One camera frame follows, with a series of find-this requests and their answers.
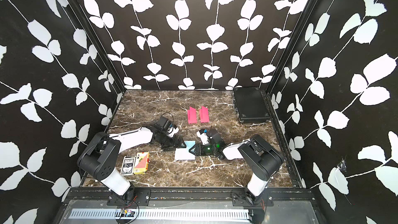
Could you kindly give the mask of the pink square paper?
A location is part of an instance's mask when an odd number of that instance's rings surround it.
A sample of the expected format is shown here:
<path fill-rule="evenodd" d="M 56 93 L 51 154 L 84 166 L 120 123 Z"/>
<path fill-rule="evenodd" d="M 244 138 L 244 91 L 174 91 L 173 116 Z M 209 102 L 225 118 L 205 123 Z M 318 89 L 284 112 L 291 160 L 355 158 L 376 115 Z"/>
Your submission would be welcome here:
<path fill-rule="evenodd" d="M 197 110 L 193 107 L 189 107 L 187 110 L 188 124 L 197 123 Z"/>
<path fill-rule="evenodd" d="M 209 122 L 209 111 L 208 108 L 205 106 L 202 106 L 200 109 L 200 121 L 201 123 Z"/>

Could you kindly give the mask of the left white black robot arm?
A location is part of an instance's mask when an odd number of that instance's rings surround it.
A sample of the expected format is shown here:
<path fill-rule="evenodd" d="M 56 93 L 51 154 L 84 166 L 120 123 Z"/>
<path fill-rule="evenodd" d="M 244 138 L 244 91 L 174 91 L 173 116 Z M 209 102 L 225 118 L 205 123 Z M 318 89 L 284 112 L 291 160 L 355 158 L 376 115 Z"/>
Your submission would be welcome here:
<path fill-rule="evenodd" d="M 158 121 L 133 131 L 120 134 L 99 132 L 80 155 L 77 165 L 115 195 L 127 198 L 133 195 L 135 187 L 116 168 L 119 154 L 151 142 L 159 144 L 163 151 L 186 148 L 183 138 L 177 133 L 174 120 L 163 115 Z"/>

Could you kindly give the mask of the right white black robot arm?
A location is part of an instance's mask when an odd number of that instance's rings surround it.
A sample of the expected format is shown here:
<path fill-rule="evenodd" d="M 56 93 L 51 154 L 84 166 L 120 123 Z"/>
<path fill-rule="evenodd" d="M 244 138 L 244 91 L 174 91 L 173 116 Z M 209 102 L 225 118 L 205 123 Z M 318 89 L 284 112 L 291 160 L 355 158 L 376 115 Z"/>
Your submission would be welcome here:
<path fill-rule="evenodd" d="M 283 162 L 283 155 L 262 136 L 255 134 L 239 143 L 227 144 L 215 129 L 201 129 L 198 132 L 200 143 L 189 149 L 189 153 L 199 156 L 213 156 L 220 160 L 243 159 L 252 170 L 252 177 L 247 184 L 247 197 L 252 201 L 263 195 L 270 180 Z"/>

